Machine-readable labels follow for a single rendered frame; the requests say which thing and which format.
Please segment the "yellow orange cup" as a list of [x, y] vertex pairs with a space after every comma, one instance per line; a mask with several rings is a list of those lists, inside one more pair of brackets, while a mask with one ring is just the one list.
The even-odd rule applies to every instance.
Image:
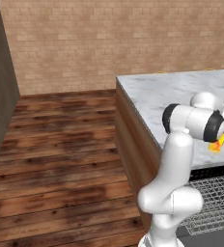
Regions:
[[220, 152], [221, 147], [224, 144], [224, 134], [222, 134], [217, 141], [209, 143], [209, 150], [212, 152]]

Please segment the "black dishwasher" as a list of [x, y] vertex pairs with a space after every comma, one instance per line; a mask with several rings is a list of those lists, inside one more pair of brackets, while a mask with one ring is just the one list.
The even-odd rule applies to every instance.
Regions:
[[192, 170], [189, 180], [193, 181], [193, 180], [198, 180], [198, 179], [216, 178], [216, 177], [222, 177], [222, 176], [224, 176], [224, 165]]

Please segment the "grey dishwasher door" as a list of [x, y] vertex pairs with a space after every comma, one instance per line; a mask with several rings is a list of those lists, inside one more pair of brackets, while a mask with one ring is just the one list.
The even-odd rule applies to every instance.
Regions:
[[177, 238], [184, 247], [224, 247], [224, 230], [190, 235], [186, 227], [178, 227]]

